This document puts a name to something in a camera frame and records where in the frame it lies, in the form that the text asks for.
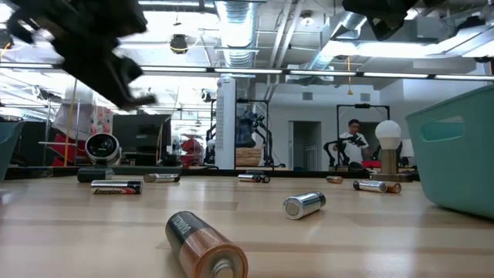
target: desk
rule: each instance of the desk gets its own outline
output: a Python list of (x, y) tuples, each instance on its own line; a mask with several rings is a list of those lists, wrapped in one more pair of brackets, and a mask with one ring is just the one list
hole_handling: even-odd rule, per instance
[[(393, 195), (351, 182), (183, 177), (142, 195), (91, 195), (75, 177), (6, 181), (0, 277), (184, 278), (164, 234), (179, 210), (237, 242), (249, 278), (494, 277), (493, 222), (434, 206), (419, 183)], [(327, 197), (321, 212), (285, 218), (286, 197), (314, 190)]]

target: person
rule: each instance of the person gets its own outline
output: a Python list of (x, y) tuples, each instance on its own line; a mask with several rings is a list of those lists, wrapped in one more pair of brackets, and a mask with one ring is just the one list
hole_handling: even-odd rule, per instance
[[(348, 156), (350, 159), (349, 162), (362, 162), (364, 159), (362, 158), (362, 150), (364, 150), (365, 154), (371, 155), (371, 151), (369, 151), (369, 144), (367, 143), (367, 140), (365, 140), (365, 137), (359, 133), (360, 129), (360, 121), (357, 119), (352, 119), (348, 122), (348, 132), (345, 132), (340, 135), (341, 139), (344, 138), (349, 138), (353, 136), (357, 136), (357, 140), (360, 140), (362, 144), (356, 144), (356, 142), (353, 141), (343, 141), (343, 144), (345, 144), (345, 154)], [(335, 151), (337, 149), (337, 146), (333, 146), (333, 150)]]

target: computer monitor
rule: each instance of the computer monitor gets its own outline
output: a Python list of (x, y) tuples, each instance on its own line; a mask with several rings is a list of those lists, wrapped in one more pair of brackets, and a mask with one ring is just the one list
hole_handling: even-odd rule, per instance
[(160, 146), (158, 137), (162, 124), (161, 157), (166, 155), (167, 146), (171, 145), (171, 121), (165, 123), (169, 116), (169, 114), (114, 115), (112, 133), (120, 143), (124, 154), (147, 155), (150, 160), (155, 161), (156, 150)]

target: doorway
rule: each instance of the doorway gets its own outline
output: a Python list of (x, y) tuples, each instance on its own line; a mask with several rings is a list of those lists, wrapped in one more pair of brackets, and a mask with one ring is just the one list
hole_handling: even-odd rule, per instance
[(289, 167), (294, 171), (321, 171), (321, 122), (290, 121)]
[[(365, 137), (369, 144), (370, 154), (373, 154), (379, 146), (379, 140), (376, 137), (376, 127), (379, 122), (360, 122), (359, 132)], [(367, 155), (362, 151), (362, 158), (364, 161), (372, 160), (371, 155)]]

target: ceiling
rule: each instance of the ceiling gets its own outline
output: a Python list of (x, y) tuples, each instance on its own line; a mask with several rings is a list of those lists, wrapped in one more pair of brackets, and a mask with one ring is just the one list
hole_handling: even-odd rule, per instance
[[(289, 65), (302, 65), (308, 63), (319, 51), (320, 33), (325, 28), (328, 19), (343, 12), (341, 0), (303, 0), (302, 11), (310, 11), (313, 23), (302, 25), (296, 21), (296, 26), (291, 38), (287, 37), (287, 29), (290, 21), (287, 22), (285, 37), (289, 39), (290, 49), (286, 50), (282, 67)], [(446, 4), (437, 7), (426, 16), (431, 19), (438, 19), (438, 15), (459, 14), (465, 10), (470, 10), (482, 6), (486, 1), (482, 0), (450, 0)], [(267, 67), (272, 55), (272, 48), (275, 45), (277, 35), (277, 22), (282, 18), (282, 12), (286, 5), (286, 0), (268, 0), (261, 4), (257, 11), (256, 26), (256, 48), (255, 67)], [(419, 2), (414, 9), (409, 12), (411, 19), (417, 12), (423, 11), (423, 5)], [(118, 51), (120, 54), (129, 56), (141, 65), (160, 66), (224, 66), (223, 52), (218, 48), (221, 46), (222, 27), (217, 15), (208, 13), (193, 12), (160, 12), (157, 10), (147, 10), (145, 17), (148, 20), (148, 31), (144, 34), (123, 38)], [(9, 15), (5, 5), (0, 8), (0, 19), (7, 19)], [(298, 16), (293, 12), (290, 18), (295, 20)], [(439, 31), (444, 24), (435, 27)], [(362, 27), (362, 32), (369, 32), (369, 27)], [(176, 55), (169, 48), (169, 42), (174, 34), (186, 34), (189, 45), (188, 52), (184, 55)], [(403, 46), (394, 47), (398, 52), (407, 52)], [(60, 57), (53, 51), (51, 45), (46, 41), (45, 36), (37, 37), (36, 46), (27, 46), (16, 40), (12, 50), (5, 52), (2, 62), (19, 63), (56, 63)], [(442, 59), (418, 59), (418, 58), (385, 58), (378, 56), (353, 55), (349, 58), (350, 65), (345, 59), (334, 58), (331, 66), (335, 70), (381, 71), (381, 72), (410, 72), (410, 73), (468, 73), (475, 69), (475, 62), (471, 58), (462, 57), (442, 57)], [(26, 73), (2, 69), (0, 71), (0, 83), (6, 92), (2, 102), (15, 102), (15, 95), (21, 96), (28, 103), (33, 101), (31, 87), (36, 85), (50, 90), (59, 95), (63, 95), (67, 83), (73, 81), (72, 77), (63, 73)], [(379, 90), (394, 80), (390, 79), (354, 79), (354, 84), (371, 85), (374, 90)], [(199, 93), (202, 89), (216, 90), (216, 78), (212, 77), (190, 77), (190, 76), (142, 76), (135, 80), (130, 86), (137, 94), (152, 92), (158, 95), (159, 107), (208, 107), (202, 102)], [(256, 82), (265, 83), (265, 76), (257, 76)], [(345, 77), (336, 77), (332, 84), (347, 84)], [(282, 97), (276, 91), (275, 100)]]

